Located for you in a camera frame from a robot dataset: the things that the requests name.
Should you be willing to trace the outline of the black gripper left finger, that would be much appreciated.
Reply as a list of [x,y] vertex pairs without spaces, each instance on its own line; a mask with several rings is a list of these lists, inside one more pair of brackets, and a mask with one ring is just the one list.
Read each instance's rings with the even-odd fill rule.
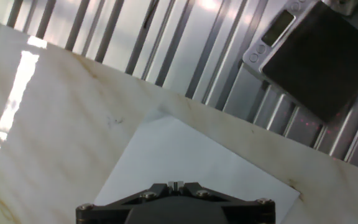
[[150,188],[107,205],[85,203],[76,210],[76,224],[125,223],[130,212],[148,202],[172,196],[176,182],[153,184]]

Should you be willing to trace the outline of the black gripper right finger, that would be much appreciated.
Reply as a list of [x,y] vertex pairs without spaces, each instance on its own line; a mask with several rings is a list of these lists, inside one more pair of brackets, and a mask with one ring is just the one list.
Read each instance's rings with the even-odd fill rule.
[[183,200],[178,206],[180,214],[191,223],[275,223],[272,199],[242,200],[182,181],[175,183],[175,195]]

